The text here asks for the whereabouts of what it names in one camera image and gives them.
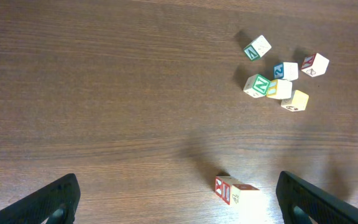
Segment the red Y wooden block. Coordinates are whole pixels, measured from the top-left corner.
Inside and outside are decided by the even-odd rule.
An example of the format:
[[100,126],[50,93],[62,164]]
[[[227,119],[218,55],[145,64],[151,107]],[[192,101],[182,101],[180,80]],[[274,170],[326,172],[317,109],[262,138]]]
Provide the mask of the red Y wooden block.
[[231,176],[216,176],[215,192],[221,198],[230,197],[231,185],[236,181]]

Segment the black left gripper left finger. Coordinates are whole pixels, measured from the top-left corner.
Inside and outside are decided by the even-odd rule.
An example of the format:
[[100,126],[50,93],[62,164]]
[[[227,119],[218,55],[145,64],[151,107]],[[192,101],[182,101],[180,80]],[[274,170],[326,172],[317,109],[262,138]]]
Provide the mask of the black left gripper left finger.
[[0,223],[72,224],[80,196],[76,175],[64,175],[0,210]]

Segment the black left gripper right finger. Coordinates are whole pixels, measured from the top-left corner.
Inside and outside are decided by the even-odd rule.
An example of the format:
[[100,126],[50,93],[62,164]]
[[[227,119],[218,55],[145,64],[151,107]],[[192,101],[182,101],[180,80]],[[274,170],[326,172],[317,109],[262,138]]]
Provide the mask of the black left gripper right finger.
[[358,208],[323,191],[289,171],[280,173],[276,196],[285,224],[358,224]]

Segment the red I wooden block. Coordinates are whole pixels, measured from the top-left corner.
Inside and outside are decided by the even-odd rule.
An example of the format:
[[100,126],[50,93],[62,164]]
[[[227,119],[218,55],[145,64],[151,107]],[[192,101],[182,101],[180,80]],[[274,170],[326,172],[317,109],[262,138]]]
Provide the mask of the red I wooden block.
[[230,206],[235,207],[239,203],[239,196],[241,190],[236,185],[242,184],[242,182],[234,180],[222,181],[222,199]]

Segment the blue M ice cream block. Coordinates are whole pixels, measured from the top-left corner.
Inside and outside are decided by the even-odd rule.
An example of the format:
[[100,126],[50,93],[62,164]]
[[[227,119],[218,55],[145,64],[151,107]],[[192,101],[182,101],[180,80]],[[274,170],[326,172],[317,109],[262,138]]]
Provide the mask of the blue M ice cream block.
[[229,205],[241,215],[255,215],[265,207],[263,193],[249,184],[232,184]]

